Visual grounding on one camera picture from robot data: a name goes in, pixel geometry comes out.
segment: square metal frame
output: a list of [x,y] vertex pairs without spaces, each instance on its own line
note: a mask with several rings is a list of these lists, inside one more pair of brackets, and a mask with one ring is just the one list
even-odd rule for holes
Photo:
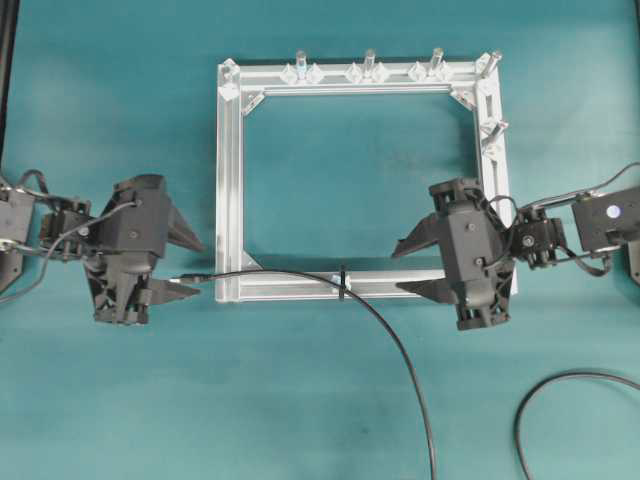
[[[244,250],[243,119],[271,96],[445,93],[472,112],[475,150],[485,195],[509,195],[498,62],[500,52],[485,53],[475,61],[443,60],[442,49],[430,59],[383,63],[368,50],[362,63],[307,64],[299,51],[292,64],[238,66],[232,59],[218,66],[216,269],[217,272],[259,270]],[[496,209],[506,225],[511,205]],[[340,272],[314,272],[340,282]],[[398,282],[435,279],[441,269],[349,271],[346,285],[363,297],[412,297]],[[338,298],[337,289],[312,280],[281,274],[243,275],[218,280],[218,302],[306,300]]]

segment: metal rod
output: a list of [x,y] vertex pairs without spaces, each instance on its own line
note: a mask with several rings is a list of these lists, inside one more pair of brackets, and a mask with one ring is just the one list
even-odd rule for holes
[[0,165],[4,153],[4,136],[7,128],[7,103],[9,99],[9,80],[11,78],[11,61],[18,24],[20,0],[2,2],[2,18],[0,18]]

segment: teal table surface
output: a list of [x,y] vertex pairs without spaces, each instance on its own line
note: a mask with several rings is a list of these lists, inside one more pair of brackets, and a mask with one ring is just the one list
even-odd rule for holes
[[[3,171],[15,181],[39,168],[52,191],[96,210],[116,181],[166,175],[207,252],[170,247],[156,276],[211,271],[217,64],[437,46],[449,59],[502,50],[520,202],[638,160],[632,0],[33,0],[20,12]],[[475,171],[471,116],[446,96],[270,99],[245,133],[245,241],[266,265],[393,268],[396,239],[431,211],[426,187]],[[374,302],[415,360],[441,479],[522,478],[511,421],[546,375],[640,378],[640,288],[624,263],[617,254],[601,279],[521,266],[512,320],[489,330],[460,333],[454,310],[428,301]],[[2,479],[428,478],[401,358],[351,301],[220,305],[208,286],[153,309],[147,327],[114,328],[94,323],[81,266],[55,264],[1,310]],[[547,391],[523,427],[536,478],[637,478],[639,407],[635,392],[597,382]]]

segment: robotic arm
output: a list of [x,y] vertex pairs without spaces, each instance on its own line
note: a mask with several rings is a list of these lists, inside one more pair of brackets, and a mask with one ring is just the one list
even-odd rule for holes
[[[38,179],[40,191],[26,188],[29,176]],[[31,170],[17,187],[0,180],[0,291],[22,272],[24,255],[44,257],[43,271],[31,287],[0,302],[17,298],[35,287],[52,260],[79,260],[89,282],[97,321],[145,324],[150,305],[179,300],[195,290],[151,277],[166,243],[194,251],[204,246],[166,193],[164,177],[141,175],[118,183],[99,217],[90,215],[91,204],[77,198],[51,195],[43,175]],[[27,245],[36,203],[46,204],[37,248]]]
[[[433,185],[429,192],[435,213],[424,218],[400,240],[393,257],[410,254],[434,244],[440,246],[445,277],[437,280],[399,283],[398,287],[434,300],[456,305],[458,329],[483,328],[509,319],[509,295],[515,260],[536,269],[574,261],[594,276],[611,269],[611,253],[640,239],[640,187],[606,195],[596,191],[612,179],[591,189],[549,197],[516,208],[511,226],[502,222],[492,207],[496,197],[487,200],[477,179],[457,178]],[[549,218],[547,210],[571,205],[586,252],[576,255],[567,245],[562,221]],[[565,258],[559,258],[558,252]],[[603,268],[582,259],[598,258]]]

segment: cable connector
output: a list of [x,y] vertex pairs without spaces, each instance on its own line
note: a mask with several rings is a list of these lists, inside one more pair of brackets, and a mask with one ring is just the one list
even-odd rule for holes
[[208,273],[185,273],[179,277],[169,279],[170,282],[182,285],[195,285],[198,283],[206,283],[213,280],[213,275]]

